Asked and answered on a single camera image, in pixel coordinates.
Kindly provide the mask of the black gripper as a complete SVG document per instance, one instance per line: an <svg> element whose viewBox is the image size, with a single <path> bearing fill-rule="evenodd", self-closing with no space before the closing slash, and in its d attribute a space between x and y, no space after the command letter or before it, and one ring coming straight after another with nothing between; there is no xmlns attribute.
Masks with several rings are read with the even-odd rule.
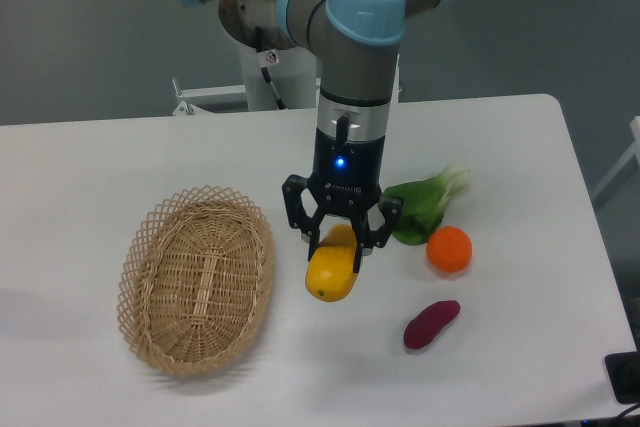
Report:
<svg viewBox="0 0 640 427"><path fill-rule="evenodd" d="M360 272L364 256L387 244L401 217L403 201L386 196L380 198L379 175L384 144L385 137L338 145L335 138L316 130L311 175L307 179L291 174L282 185L288 224L299 230L301 239L308 244L308 261L318 248L320 223L325 216L352 218L356 238L354 273ZM313 216L307 214L303 205L302 193L306 189L317 204ZM368 217L374 205L383 218L376 229L371 228Z"/></svg>

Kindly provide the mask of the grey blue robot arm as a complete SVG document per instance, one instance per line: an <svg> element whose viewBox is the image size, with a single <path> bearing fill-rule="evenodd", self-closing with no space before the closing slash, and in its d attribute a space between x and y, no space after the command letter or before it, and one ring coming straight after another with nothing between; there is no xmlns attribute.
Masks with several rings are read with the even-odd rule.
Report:
<svg viewBox="0 0 640 427"><path fill-rule="evenodd" d="M211 0L183 0L203 4ZM451 0L248 0L243 26L266 48L297 46L322 64L312 173L282 191L288 222L311 250L326 216L347 219L350 259L383 247L402 205L383 196L379 174L405 22Z"/></svg>

